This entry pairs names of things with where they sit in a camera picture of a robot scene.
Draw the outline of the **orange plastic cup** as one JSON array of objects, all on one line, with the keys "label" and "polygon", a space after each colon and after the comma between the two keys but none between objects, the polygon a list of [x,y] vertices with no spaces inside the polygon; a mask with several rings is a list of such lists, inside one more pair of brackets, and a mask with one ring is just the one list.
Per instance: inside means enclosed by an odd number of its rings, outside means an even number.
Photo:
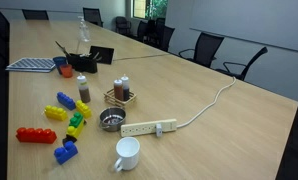
[{"label": "orange plastic cup", "polygon": [[61,65],[60,70],[61,70],[62,76],[65,78],[70,78],[73,76],[72,66],[70,64]]}]

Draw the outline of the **clear pump sanitizer bottle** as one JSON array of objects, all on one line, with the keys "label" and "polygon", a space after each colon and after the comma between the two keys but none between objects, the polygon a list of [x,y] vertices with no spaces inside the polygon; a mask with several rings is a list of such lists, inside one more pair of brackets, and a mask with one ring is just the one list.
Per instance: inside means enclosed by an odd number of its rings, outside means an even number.
[{"label": "clear pump sanitizer bottle", "polygon": [[90,34],[89,34],[88,26],[87,26],[83,16],[79,16],[79,19],[80,19],[79,28],[80,28],[81,40],[84,41],[84,42],[89,42],[90,41]]}]

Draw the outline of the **green yellow toy train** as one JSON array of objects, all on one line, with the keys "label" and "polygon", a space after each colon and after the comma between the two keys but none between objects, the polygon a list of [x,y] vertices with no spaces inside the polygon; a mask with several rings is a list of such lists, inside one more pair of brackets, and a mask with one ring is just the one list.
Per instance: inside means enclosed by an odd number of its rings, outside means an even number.
[{"label": "green yellow toy train", "polygon": [[75,143],[78,140],[86,121],[83,115],[79,112],[76,112],[73,117],[70,119],[69,126],[66,131],[66,137],[62,140],[62,144],[65,144],[68,141]]}]

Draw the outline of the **short yellow toy brick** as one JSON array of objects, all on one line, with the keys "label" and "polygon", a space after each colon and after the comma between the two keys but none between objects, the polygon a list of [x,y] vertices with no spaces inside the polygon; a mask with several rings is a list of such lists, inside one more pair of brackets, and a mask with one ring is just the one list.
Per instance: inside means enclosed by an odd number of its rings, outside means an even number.
[{"label": "short yellow toy brick", "polygon": [[79,113],[83,115],[84,118],[90,118],[92,116],[92,112],[90,108],[83,103],[81,100],[78,100],[76,103],[76,109]]}]

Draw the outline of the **blue plastic cup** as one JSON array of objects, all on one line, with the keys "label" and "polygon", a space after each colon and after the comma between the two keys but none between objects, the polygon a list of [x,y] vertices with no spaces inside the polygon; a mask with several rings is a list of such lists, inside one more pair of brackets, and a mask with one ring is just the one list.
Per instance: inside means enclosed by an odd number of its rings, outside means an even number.
[{"label": "blue plastic cup", "polygon": [[58,73],[59,74],[62,74],[61,69],[60,69],[60,66],[66,64],[67,63],[67,59],[64,56],[58,56],[58,57],[54,57],[53,58],[53,61],[54,61],[55,66],[56,66],[56,68],[58,70]]}]

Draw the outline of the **brown sauce squeeze bottle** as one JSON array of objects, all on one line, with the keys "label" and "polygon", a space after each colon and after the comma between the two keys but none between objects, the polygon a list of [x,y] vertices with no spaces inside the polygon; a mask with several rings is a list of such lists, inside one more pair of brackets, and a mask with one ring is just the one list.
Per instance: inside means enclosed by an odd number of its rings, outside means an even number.
[{"label": "brown sauce squeeze bottle", "polygon": [[116,79],[114,81],[114,95],[116,99],[120,101],[123,100],[123,85],[121,79]]}]

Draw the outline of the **black office chair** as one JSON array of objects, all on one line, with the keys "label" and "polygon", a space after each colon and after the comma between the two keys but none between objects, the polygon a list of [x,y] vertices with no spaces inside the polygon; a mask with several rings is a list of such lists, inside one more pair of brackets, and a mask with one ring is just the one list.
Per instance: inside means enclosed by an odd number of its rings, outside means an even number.
[{"label": "black office chair", "polygon": [[223,40],[223,37],[201,32],[193,49],[194,56],[189,61],[210,68]]},{"label": "black office chair", "polygon": [[101,14],[99,9],[95,8],[83,8],[84,19],[90,23],[103,26],[103,21],[101,19]]},{"label": "black office chair", "polygon": [[[245,77],[247,75],[247,72],[249,70],[249,68],[251,67],[251,65],[262,55],[268,53],[268,49],[267,47],[263,47],[261,48],[252,58],[251,60],[247,63],[247,64],[242,64],[242,63],[236,63],[236,62],[223,62],[223,66],[225,67],[224,69],[216,69],[216,71],[223,73],[225,75],[228,76],[234,76],[236,79],[245,80]],[[240,73],[233,73],[230,71],[230,69],[228,68],[229,65],[236,65],[236,66],[242,66],[243,70]]]},{"label": "black office chair", "polygon": [[48,14],[46,10],[26,10],[23,9],[22,13],[26,20],[48,20]]}]

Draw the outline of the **small blue toy brick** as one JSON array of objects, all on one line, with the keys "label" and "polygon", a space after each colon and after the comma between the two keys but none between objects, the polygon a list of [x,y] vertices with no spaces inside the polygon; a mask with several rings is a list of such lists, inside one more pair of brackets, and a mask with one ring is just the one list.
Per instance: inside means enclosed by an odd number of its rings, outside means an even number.
[{"label": "small blue toy brick", "polygon": [[62,165],[70,158],[75,156],[78,153],[77,147],[72,141],[68,141],[64,144],[63,147],[56,148],[54,151],[54,156],[56,161]]}]

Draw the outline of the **white ceramic mug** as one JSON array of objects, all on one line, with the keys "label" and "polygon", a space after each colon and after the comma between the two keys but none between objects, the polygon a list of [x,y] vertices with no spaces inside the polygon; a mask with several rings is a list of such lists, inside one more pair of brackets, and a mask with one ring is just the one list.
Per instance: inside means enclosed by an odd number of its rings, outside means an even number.
[{"label": "white ceramic mug", "polygon": [[139,161],[140,143],[134,137],[124,137],[116,144],[116,153],[115,171],[132,170]]}]

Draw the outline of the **red orange toy brick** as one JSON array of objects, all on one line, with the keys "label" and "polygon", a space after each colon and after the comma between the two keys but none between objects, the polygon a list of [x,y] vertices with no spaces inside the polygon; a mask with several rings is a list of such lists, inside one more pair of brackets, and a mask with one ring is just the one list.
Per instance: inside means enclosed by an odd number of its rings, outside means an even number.
[{"label": "red orange toy brick", "polygon": [[57,135],[51,129],[20,127],[16,131],[19,142],[53,144]]}]

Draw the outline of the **long blue toy brick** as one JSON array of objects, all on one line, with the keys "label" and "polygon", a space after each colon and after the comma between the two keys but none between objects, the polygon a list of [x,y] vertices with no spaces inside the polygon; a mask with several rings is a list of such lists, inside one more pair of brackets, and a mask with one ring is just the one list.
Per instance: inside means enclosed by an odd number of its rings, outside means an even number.
[{"label": "long blue toy brick", "polygon": [[73,99],[67,96],[66,94],[64,94],[63,92],[57,93],[57,100],[60,104],[62,104],[69,110],[73,110],[76,108],[76,105]]}]

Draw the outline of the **small steel pot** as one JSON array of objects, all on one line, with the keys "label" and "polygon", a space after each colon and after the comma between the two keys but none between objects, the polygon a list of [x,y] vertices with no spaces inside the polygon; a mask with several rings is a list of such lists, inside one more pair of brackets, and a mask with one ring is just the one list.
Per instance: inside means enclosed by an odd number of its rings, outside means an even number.
[{"label": "small steel pot", "polygon": [[126,122],[126,112],[120,107],[109,107],[99,116],[99,127],[108,132],[116,132]]}]

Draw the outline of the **wooden slat tray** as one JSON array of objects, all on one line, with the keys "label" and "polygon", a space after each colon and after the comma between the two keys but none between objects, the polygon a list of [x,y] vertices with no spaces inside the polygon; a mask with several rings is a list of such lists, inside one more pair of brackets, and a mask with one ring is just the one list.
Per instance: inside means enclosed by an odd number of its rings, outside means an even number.
[{"label": "wooden slat tray", "polygon": [[126,107],[136,100],[137,95],[133,92],[129,92],[129,99],[124,101],[116,97],[116,93],[113,89],[104,93],[104,101],[118,107]]}]

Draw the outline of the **dark sauce squeeze bottle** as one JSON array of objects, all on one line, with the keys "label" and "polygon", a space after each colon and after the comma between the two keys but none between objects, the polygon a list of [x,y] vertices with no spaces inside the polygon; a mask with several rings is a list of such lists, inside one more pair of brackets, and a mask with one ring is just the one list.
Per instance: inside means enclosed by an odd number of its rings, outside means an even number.
[{"label": "dark sauce squeeze bottle", "polygon": [[121,80],[123,85],[123,100],[127,101],[130,98],[129,78],[124,74]]}]

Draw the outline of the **standalone brown squeeze bottle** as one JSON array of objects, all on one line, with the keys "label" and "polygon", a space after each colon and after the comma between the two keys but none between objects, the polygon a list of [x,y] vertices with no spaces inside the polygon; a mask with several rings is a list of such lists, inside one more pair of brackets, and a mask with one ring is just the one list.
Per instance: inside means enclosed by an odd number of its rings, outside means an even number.
[{"label": "standalone brown squeeze bottle", "polygon": [[80,98],[83,103],[88,103],[91,101],[89,87],[87,84],[87,79],[84,75],[80,74],[77,77],[78,89],[80,93]]}]

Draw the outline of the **white power strip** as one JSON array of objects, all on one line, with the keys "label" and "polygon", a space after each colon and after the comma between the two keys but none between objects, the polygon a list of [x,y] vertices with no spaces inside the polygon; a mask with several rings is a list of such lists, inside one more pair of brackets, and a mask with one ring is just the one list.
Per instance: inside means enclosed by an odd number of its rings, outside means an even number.
[{"label": "white power strip", "polygon": [[146,134],[155,134],[160,137],[165,132],[175,131],[177,129],[176,119],[157,120],[142,123],[124,124],[121,126],[121,136],[131,137]]}]

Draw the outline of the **black tablet device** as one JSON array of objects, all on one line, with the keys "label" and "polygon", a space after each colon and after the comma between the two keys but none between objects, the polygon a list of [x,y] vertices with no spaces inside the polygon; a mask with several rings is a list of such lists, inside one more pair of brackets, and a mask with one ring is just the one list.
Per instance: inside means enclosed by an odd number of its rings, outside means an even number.
[{"label": "black tablet device", "polygon": [[114,49],[101,46],[91,46],[90,53],[96,55],[96,61],[102,64],[111,65],[113,61]]}]

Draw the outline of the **long yellow toy brick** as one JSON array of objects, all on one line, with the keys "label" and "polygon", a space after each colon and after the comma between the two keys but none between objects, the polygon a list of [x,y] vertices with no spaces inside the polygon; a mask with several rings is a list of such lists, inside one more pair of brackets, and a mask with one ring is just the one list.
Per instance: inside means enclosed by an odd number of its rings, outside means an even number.
[{"label": "long yellow toy brick", "polygon": [[47,105],[44,113],[47,118],[64,121],[67,118],[67,112],[63,108]]}]

